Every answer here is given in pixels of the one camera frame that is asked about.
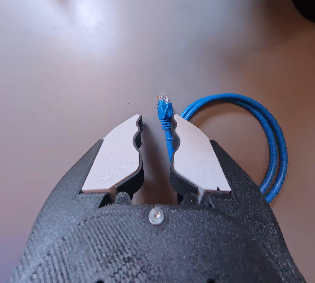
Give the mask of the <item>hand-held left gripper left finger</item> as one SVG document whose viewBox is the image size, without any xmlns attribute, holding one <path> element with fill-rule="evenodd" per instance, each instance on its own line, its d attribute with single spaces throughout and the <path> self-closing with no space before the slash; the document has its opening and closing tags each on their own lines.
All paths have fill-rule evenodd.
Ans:
<svg viewBox="0 0 315 283">
<path fill-rule="evenodd" d="M 124 121 L 103 139 L 81 192 L 107 193 L 111 202 L 127 193 L 130 199 L 144 183 L 143 161 L 140 152 L 142 115 Z"/>
</svg>

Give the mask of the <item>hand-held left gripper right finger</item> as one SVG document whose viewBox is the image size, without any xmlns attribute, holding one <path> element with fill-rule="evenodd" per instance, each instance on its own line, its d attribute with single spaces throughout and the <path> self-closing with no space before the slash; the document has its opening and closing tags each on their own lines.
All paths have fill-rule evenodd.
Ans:
<svg viewBox="0 0 315 283">
<path fill-rule="evenodd" d="M 231 187 L 208 136 L 177 114 L 171 131 L 174 152 L 169 181 L 179 198 L 192 193 L 201 202 L 206 194 L 230 194 Z"/>
</svg>

